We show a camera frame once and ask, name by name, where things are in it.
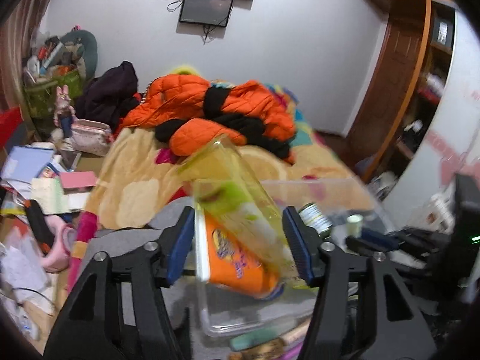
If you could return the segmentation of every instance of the orange snack bag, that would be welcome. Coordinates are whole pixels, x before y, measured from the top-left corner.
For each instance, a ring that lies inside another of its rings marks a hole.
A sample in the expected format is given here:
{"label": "orange snack bag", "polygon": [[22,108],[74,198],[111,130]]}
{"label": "orange snack bag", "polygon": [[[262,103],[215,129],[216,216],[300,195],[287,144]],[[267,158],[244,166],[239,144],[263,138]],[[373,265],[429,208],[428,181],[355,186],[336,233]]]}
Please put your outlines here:
{"label": "orange snack bag", "polygon": [[202,232],[197,236],[206,239],[200,242],[203,245],[196,242],[196,248],[197,257],[202,260],[204,268],[207,264],[209,269],[204,269],[203,275],[200,273],[200,280],[258,299],[278,295],[282,289],[278,276],[267,271],[256,256],[226,232],[212,216],[205,213],[204,218],[204,221],[199,221],[196,231]]}

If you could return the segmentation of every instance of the pink bunny doll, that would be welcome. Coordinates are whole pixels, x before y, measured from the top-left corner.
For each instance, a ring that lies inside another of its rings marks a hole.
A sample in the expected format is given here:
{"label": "pink bunny doll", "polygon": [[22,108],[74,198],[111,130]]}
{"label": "pink bunny doll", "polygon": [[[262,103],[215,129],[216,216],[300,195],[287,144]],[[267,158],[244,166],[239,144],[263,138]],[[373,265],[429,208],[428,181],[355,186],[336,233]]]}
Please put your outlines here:
{"label": "pink bunny doll", "polygon": [[53,123],[63,131],[65,138],[71,137],[71,125],[77,120],[75,109],[70,105],[70,97],[68,96],[68,85],[57,86],[57,99],[55,100],[55,114],[53,115]]}

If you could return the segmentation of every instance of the yellow plastic package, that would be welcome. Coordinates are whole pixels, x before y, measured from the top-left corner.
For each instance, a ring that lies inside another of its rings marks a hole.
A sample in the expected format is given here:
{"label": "yellow plastic package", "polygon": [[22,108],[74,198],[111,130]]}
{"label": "yellow plastic package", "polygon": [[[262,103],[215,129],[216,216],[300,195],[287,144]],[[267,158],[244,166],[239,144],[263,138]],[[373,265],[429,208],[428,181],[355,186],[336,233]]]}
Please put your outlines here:
{"label": "yellow plastic package", "polygon": [[228,137],[198,150],[178,169],[198,204],[272,272],[291,284],[298,273],[282,216]]}

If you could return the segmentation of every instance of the curtain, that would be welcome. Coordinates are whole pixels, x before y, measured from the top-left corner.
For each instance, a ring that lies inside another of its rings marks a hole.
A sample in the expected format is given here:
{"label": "curtain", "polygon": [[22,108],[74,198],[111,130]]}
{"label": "curtain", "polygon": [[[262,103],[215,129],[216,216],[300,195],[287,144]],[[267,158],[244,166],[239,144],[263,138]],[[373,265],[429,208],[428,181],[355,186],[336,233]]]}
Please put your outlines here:
{"label": "curtain", "polygon": [[22,59],[30,56],[30,38],[50,0],[21,0],[0,29],[0,111],[20,105],[30,130],[22,87]]}

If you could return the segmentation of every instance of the transparent plastic container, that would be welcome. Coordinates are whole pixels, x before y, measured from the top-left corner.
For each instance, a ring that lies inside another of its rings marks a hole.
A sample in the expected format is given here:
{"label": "transparent plastic container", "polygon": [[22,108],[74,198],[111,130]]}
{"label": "transparent plastic container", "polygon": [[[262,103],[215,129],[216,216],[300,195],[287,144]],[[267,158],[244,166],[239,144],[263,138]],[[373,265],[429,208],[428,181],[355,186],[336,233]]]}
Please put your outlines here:
{"label": "transparent plastic container", "polygon": [[[357,178],[299,181],[262,181],[266,192],[283,210],[297,210],[316,203],[334,224],[333,241],[345,248],[346,218],[352,214],[364,217],[364,226],[382,233],[395,230],[387,214]],[[311,315],[317,290],[285,288],[273,300],[258,300],[197,282],[200,321],[211,337],[240,335],[286,319]]]}

